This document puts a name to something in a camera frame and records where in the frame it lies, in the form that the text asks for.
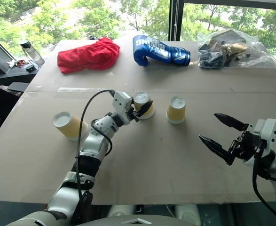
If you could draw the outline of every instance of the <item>clear plastic bag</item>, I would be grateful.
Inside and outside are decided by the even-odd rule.
[[[207,35],[199,33],[197,40],[201,68],[276,68],[276,59],[266,51],[257,36],[227,28]]]

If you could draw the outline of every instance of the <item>boxing glove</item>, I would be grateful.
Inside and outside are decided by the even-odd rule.
[[[134,60],[140,66],[148,65],[146,57],[172,63],[176,65],[188,66],[190,63],[190,52],[180,47],[168,46],[159,40],[146,35],[137,35],[133,38]]]

